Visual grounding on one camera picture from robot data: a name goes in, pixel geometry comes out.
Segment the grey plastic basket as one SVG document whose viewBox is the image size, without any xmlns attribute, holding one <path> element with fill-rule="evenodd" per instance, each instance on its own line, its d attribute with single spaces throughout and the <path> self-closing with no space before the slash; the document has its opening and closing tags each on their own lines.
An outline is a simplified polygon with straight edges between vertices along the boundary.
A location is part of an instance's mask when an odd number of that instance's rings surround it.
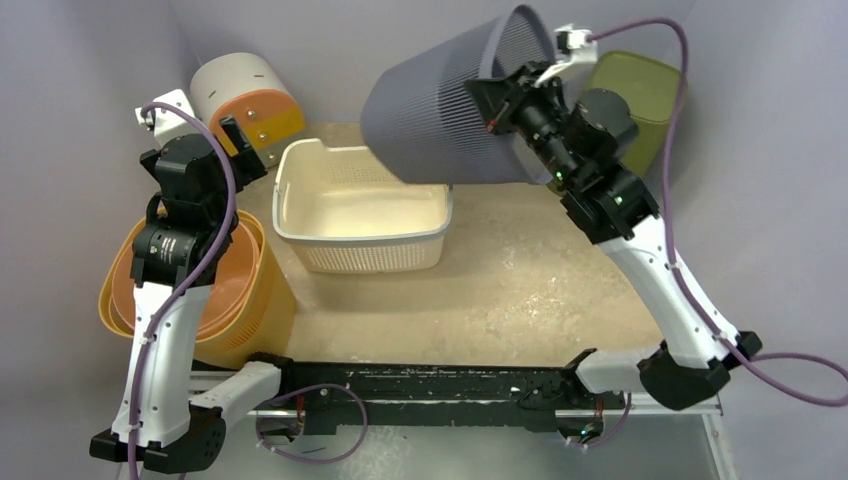
<svg viewBox="0 0 848 480">
<path fill-rule="evenodd" d="M 487 132 L 464 83 L 554 58 L 538 13 L 519 5 L 386 70 L 360 115 L 364 143 L 410 184 L 547 184 L 519 135 Z"/>
</svg>

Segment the green plastic basket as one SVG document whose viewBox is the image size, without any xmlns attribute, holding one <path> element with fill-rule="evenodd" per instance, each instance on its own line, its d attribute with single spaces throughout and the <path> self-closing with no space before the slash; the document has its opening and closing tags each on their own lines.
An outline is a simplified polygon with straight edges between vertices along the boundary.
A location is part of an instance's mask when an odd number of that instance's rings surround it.
<svg viewBox="0 0 848 480">
<path fill-rule="evenodd" d="M 644 177 L 663 148 L 675 103 L 680 70 L 637 53 L 604 53 L 591 70 L 582 94 L 604 89 L 621 96 L 639 126 L 639 137 L 621 163 Z"/>
</svg>

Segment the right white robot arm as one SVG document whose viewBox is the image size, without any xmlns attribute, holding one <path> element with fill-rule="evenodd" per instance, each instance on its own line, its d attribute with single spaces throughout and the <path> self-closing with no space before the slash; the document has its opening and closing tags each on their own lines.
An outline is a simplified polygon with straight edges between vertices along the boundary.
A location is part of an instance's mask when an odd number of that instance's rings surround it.
<svg viewBox="0 0 848 480">
<path fill-rule="evenodd" d="M 553 175 L 569 219 L 624 274 L 663 336 L 656 349 L 584 351 L 565 368 L 564 399 L 584 407 L 601 393 L 645 393 L 680 411 L 716 396 L 760 338 L 713 311 L 699 286 L 677 284 L 688 269 L 666 240 L 667 221 L 620 161 L 639 133 L 626 101 L 592 89 L 567 107 L 560 82 L 541 73 L 531 62 L 465 86 L 488 132 L 518 134 Z"/>
</svg>

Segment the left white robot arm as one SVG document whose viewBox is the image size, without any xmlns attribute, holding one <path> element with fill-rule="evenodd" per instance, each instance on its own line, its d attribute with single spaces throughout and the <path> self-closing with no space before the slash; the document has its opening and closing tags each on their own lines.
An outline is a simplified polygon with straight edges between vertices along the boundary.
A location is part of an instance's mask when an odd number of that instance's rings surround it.
<svg viewBox="0 0 848 480">
<path fill-rule="evenodd" d="M 238 225 L 236 194 L 265 173 L 237 121 L 226 117 L 220 127 L 234 154 L 194 121 L 192 133 L 140 158 L 159 189 L 130 242 L 135 325 L 128 378 L 115 420 L 89 447 L 92 457 L 126 464 L 132 478 L 204 471 L 250 410 L 265 401 L 284 409 L 297 399 L 285 359 L 261 353 L 207 392 L 189 392 L 201 316 Z"/>
</svg>

